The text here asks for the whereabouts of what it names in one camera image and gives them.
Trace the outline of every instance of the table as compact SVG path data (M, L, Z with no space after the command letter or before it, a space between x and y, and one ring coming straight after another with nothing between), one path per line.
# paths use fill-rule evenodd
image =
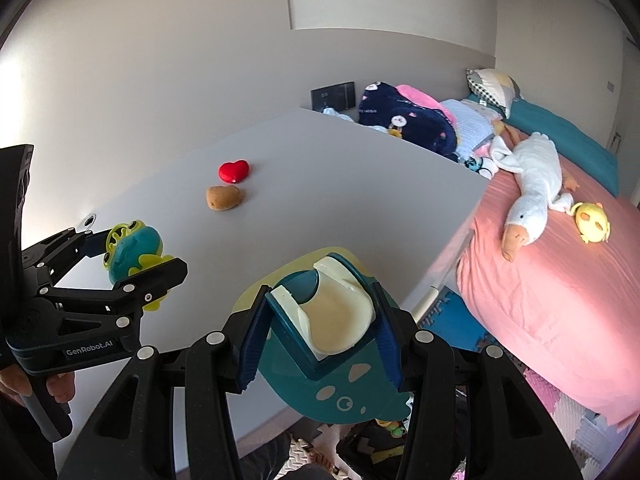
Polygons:
M239 184L244 202L224 212L210 210L205 191L221 184L219 165L240 158L252 166ZM455 265L487 182L404 140L297 109L158 168L98 208L93 231L141 219L161 234L165 254L187 262L184 283L142 321L142 344L167 351L219 330L247 287L327 246L353 252L401 308L414 309ZM60 286L110 283L101 259L94 258L76 266ZM123 366L77 373L74 433L56 444L58 460ZM188 465L183 392L175 403L180 470ZM242 396L229 396L229 410L241 455L300 417L259 374Z

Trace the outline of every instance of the red heart-shaped toy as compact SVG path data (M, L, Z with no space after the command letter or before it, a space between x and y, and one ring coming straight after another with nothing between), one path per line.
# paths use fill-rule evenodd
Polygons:
M218 168L220 180L227 184L242 182L249 174L249 163L246 160L236 160L235 162L225 162Z

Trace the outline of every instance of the silver screw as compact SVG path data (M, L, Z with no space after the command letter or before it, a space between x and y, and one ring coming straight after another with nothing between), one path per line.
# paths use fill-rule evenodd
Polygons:
M420 343L430 343L433 339L433 334L428 330L419 330L415 333L415 340Z
M207 343L210 345L219 345L225 340L225 335L222 332L211 332L207 335Z
M500 348L499 346L496 345L489 345L486 348L486 354L489 357L493 357L494 359L499 359L500 357L502 357L502 354L504 352L502 352L502 348Z
M138 353L138 359L149 359L154 354L154 348L152 346L143 346Z

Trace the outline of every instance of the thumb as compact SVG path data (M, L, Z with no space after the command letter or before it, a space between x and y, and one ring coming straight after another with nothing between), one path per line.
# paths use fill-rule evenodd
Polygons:
M25 397L29 397L33 393L27 375L17 364L13 364L0 371L0 383Z

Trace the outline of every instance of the yellow plush toy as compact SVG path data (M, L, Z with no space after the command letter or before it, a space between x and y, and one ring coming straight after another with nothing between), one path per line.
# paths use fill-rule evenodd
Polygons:
M571 208L570 215L575 217L575 224L584 243L609 240L611 225L600 202L577 202Z

